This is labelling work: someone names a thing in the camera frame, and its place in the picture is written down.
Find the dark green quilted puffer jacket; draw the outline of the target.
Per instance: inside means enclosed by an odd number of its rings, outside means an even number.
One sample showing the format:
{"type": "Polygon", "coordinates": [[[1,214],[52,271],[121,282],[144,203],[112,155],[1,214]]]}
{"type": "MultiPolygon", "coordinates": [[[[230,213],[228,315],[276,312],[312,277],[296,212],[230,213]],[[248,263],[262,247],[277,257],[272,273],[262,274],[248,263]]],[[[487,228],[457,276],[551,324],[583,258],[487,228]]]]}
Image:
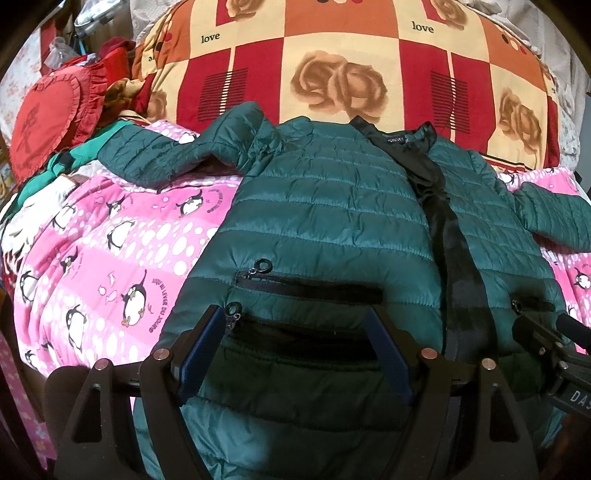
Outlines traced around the dark green quilted puffer jacket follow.
{"type": "Polygon", "coordinates": [[[533,183],[509,190],[476,152],[424,124],[274,125],[238,105],[180,144],[135,125],[99,151],[114,175],[161,189],[219,162],[242,181],[159,336],[211,305],[235,318],[181,414],[215,479],[376,479],[407,411],[363,327],[382,305],[422,347],[499,361],[538,449],[563,414],[513,340],[516,307],[566,309],[539,247],[590,248],[590,206],[533,183]]]}

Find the pink penguin print bedsheet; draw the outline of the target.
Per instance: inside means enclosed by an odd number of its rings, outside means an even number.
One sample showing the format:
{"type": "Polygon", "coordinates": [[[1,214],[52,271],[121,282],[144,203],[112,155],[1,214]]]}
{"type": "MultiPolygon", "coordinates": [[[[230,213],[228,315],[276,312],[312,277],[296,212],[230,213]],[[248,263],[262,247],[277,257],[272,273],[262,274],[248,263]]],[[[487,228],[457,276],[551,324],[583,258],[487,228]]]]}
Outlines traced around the pink penguin print bedsheet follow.
{"type": "Polygon", "coordinates": [[[44,373],[101,357],[127,363],[162,347],[186,272],[242,181],[214,161],[146,189],[102,166],[105,175],[75,187],[58,208],[43,206],[31,245],[17,240],[4,250],[20,261],[11,287],[23,358],[44,373]]]}

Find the teal green garment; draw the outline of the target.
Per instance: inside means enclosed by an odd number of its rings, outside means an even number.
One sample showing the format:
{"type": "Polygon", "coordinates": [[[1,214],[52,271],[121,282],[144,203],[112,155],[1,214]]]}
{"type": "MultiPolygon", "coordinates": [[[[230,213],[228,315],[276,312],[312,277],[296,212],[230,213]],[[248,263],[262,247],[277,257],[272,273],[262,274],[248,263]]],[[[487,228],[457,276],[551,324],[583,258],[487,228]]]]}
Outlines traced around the teal green garment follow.
{"type": "Polygon", "coordinates": [[[121,129],[131,126],[132,122],[118,120],[101,129],[96,135],[71,150],[64,150],[52,155],[46,166],[38,174],[27,180],[20,188],[16,199],[10,206],[11,212],[18,212],[25,201],[43,188],[51,184],[62,174],[70,174],[74,170],[98,158],[100,149],[121,129]]]}

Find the red cream rose pattern blanket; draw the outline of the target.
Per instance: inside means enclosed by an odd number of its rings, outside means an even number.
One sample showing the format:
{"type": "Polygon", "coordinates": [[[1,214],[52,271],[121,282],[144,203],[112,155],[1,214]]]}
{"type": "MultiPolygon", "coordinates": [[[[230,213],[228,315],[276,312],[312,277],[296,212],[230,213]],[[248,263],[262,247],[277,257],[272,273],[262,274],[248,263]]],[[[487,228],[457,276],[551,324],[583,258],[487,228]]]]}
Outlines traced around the red cream rose pattern blanket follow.
{"type": "Polygon", "coordinates": [[[182,1],[138,43],[132,74],[149,118],[195,132],[254,101],[276,124],[430,122],[510,171],[560,162],[548,68],[457,1],[182,1]]]}

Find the grey floral fabric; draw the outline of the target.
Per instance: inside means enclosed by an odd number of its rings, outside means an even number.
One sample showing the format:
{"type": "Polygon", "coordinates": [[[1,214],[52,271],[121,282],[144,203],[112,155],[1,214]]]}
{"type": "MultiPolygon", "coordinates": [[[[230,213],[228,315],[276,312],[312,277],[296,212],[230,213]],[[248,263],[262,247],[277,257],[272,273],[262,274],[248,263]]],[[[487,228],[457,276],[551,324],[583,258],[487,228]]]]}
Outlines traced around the grey floral fabric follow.
{"type": "Polygon", "coordinates": [[[590,77],[549,15],[531,1],[466,1],[466,6],[504,26],[542,60],[558,86],[560,165],[576,170],[590,77]]]}

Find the golden brown satin cloth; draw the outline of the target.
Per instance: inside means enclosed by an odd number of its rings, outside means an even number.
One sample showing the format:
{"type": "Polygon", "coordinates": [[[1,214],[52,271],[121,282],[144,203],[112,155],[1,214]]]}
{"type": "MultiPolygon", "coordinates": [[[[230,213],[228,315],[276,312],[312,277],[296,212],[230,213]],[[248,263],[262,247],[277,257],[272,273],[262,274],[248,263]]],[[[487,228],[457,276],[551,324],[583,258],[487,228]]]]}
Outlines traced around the golden brown satin cloth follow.
{"type": "Polygon", "coordinates": [[[131,105],[132,100],[143,88],[144,81],[122,78],[113,82],[106,90],[103,101],[103,113],[118,115],[131,105]]]}

